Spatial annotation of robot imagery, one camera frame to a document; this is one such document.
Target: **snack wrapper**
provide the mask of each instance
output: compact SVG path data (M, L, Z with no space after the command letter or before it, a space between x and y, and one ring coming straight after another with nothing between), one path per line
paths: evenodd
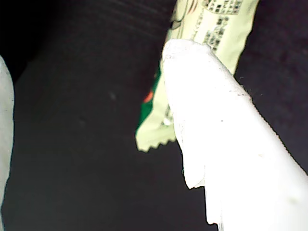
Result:
M208 44L234 74L252 29L257 4L258 0L178 0L166 42L180 38ZM147 152L175 139L160 60L154 85L141 105L136 144L138 150Z

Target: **dark background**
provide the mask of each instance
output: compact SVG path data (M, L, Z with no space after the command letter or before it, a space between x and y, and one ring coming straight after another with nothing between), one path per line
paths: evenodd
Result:
M135 146L174 5L0 3L0 54L16 97L6 231L216 230L203 189L185 186L178 145ZM235 75L306 172L307 9L261 0Z

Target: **packaging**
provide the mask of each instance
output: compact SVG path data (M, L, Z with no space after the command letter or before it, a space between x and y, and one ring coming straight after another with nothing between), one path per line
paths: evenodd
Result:
M206 43L234 74L252 29L257 3L258 0L178 0L166 41L180 38ZM144 152L175 141L161 67L162 61L154 76L154 86L141 105L136 129L137 148Z

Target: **dark fabric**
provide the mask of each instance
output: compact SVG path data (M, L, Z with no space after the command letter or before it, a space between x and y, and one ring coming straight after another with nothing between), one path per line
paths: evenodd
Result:
M261 0L236 78L307 171L308 3L275 3ZM0 7L1 22L19 19L6 20L0 36L16 95L6 231L216 230L203 189L185 186L178 145L148 154L135 146L174 4Z

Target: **white object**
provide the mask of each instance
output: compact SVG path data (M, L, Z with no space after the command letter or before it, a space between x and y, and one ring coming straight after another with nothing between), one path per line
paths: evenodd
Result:
M308 231L308 176L207 45L172 39L163 70L189 188L224 231Z
M0 56L0 209L10 173L13 146L14 90L11 75ZM0 211L0 231L3 231Z

